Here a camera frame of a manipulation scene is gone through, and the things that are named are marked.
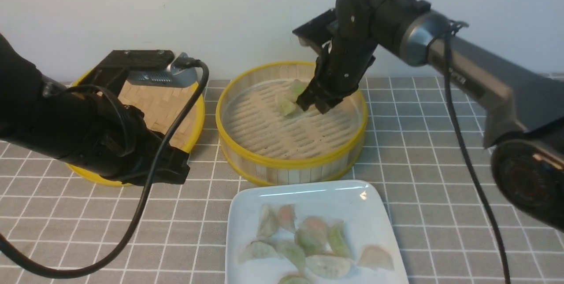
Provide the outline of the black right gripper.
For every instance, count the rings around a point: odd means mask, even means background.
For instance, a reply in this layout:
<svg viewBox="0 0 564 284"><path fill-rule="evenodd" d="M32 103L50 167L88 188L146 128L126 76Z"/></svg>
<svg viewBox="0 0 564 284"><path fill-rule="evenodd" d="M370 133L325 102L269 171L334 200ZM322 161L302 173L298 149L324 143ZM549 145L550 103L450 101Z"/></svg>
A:
<svg viewBox="0 0 564 284"><path fill-rule="evenodd" d="M373 63L376 42L369 38L347 37L338 29L330 47L322 52L320 73L316 83L308 83L296 99L302 111L315 106L321 114L334 109L359 87L368 67Z"/></svg>

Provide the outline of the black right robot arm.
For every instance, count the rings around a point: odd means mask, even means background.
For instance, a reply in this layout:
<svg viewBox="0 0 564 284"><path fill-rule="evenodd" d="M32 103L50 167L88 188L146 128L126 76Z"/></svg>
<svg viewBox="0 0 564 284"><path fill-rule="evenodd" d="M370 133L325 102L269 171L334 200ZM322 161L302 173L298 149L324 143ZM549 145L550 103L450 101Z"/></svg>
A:
<svg viewBox="0 0 564 284"><path fill-rule="evenodd" d="M564 228L564 84L456 37L464 22L425 0L336 0L293 30L318 57L297 103L327 113L355 92L378 46L410 66L429 65L485 109L492 176L528 216Z"/></svg>

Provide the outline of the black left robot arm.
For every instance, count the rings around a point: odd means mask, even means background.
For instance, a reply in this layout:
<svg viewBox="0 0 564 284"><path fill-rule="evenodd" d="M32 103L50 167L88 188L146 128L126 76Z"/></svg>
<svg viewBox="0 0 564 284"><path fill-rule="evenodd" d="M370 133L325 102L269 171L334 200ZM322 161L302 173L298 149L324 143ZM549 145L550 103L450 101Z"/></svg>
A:
<svg viewBox="0 0 564 284"><path fill-rule="evenodd" d="M198 67L186 53L115 50L67 87L2 37L1 139L119 185L182 185L189 153L171 140L205 87L205 78L197 81ZM196 89L163 133L149 127L141 109L119 99L130 84Z"/></svg>

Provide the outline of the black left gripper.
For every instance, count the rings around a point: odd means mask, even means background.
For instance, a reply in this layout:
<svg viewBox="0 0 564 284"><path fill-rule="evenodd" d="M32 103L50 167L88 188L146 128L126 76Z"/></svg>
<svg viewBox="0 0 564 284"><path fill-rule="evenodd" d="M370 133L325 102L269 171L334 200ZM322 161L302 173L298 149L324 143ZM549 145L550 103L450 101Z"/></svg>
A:
<svg viewBox="0 0 564 284"><path fill-rule="evenodd" d="M133 124L136 142L131 153L117 156L109 150L107 139L114 142L114 134L104 135L96 141L93 150L86 153L89 159L73 164L73 172L91 181L107 184L143 186L152 176L154 183L182 185L189 174L187 160L189 153L165 141L165 134L149 129L143 119L144 113L134 106L125 105L125 113Z"/></svg>

